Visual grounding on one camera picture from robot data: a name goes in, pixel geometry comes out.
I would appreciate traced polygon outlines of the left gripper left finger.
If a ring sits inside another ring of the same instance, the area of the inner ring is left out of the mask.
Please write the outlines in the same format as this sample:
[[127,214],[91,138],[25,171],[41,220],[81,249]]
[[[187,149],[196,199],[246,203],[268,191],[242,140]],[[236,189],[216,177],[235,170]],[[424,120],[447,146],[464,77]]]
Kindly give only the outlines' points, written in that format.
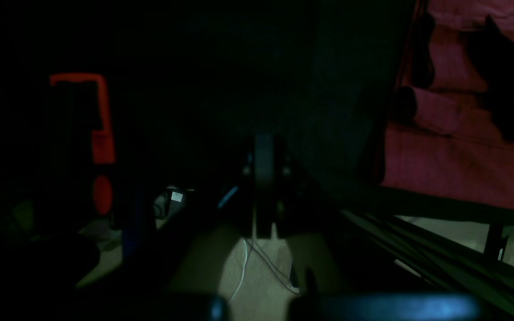
[[137,185],[123,210],[122,262],[85,288],[76,321],[228,321],[218,294],[222,268],[236,243],[253,231],[257,171],[266,136],[249,136],[185,205],[156,229],[154,197]]

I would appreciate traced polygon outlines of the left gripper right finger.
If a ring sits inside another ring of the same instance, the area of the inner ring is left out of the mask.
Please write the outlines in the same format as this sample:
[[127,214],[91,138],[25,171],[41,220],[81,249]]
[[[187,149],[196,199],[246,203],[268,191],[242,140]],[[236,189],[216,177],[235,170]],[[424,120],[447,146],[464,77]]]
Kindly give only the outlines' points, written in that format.
[[336,208],[277,136],[264,135],[264,226],[287,240],[300,286],[290,321],[479,321],[469,294],[433,290]]

